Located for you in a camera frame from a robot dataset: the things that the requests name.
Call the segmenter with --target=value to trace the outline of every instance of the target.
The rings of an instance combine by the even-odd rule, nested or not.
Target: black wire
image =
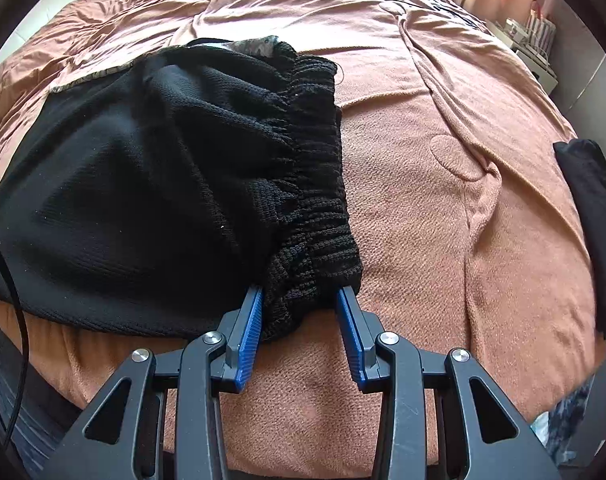
[[[20,364],[20,376],[19,376],[19,385],[16,390],[16,398],[14,399],[14,408],[12,410],[12,416],[10,417],[10,421],[7,424],[7,429],[5,430],[5,438],[3,440],[3,451],[7,450],[7,447],[10,445],[12,439],[12,432],[14,431],[14,427],[16,426],[16,421],[19,418],[20,412],[20,404],[22,403],[23,391],[25,391],[25,380],[27,378],[27,368],[30,363],[30,339],[27,334],[27,325],[25,324],[25,315],[23,314],[22,307],[20,306],[19,293],[16,291],[16,286],[14,285],[14,280],[12,279],[12,274],[10,272],[9,267],[3,258],[3,254],[0,250],[0,273],[3,277],[3,281],[7,286],[7,290],[10,293],[10,297],[12,298],[12,303],[14,304],[14,312],[16,313],[16,320],[19,323],[20,330],[20,344],[22,347],[22,362]]]

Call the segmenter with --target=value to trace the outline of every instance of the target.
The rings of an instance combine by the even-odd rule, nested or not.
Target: wrinkled fabric
[[[586,236],[594,271],[596,329],[606,338],[606,160],[594,140],[555,142],[554,153]]]
[[[358,291],[336,66],[272,43],[165,49],[50,93],[0,183],[25,311],[194,338],[259,285],[269,340]]]
[[[575,134],[496,38],[434,9],[442,0],[404,1],[74,2],[0,68],[0,177],[50,84],[194,38],[276,34],[339,65],[361,306],[419,348],[470,349],[534,420],[605,355],[580,219],[552,150]],[[185,344],[27,318],[35,368],[79,406],[132,350]],[[20,341],[1,301],[0,326]],[[260,345],[246,391],[221,404],[230,468],[305,478],[371,473],[380,397],[352,383],[329,310]],[[173,407],[171,394],[166,449]],[[434,462],[429,407],[427,439]]]

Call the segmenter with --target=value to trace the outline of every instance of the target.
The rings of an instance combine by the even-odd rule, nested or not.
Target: patterned fabric
[[[557,465],[569,462],[575,453],[568,450],[570,439],[586,414],[587,399],[594,376],[569,394],[550,411],[546,450]]]

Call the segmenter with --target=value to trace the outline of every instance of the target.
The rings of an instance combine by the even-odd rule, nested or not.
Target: pink bedsheet
[[[197,37],[276,34],[326,56],[342,69],[361,306],[420,348],[471,349],[533,418],[605,354],[580,222],[552,151],[574,132],[498,40],[435,0],[403,1],[78,0],[0,66],[0,179],[52,86]],[[182,345],[28,323],[32,364],[79,406],[133,349]],[[0,326],[19,341],[4,303]],[[367,476],[379,405],[351,383],[333,313],[317,312],[262,346],[246,393],[222,399],[229,465]]]

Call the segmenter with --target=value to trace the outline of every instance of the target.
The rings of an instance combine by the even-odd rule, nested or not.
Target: black knit garment
[[[192,338],[258,284],[271,339],[358,290],[336,66],[270,54],[192,44],[48,96],[0,182],[27,312]]]
[[[589,139],[555,142],[554,155],[568,183],[592,262],[596,329],[606,338],[606,160]]]

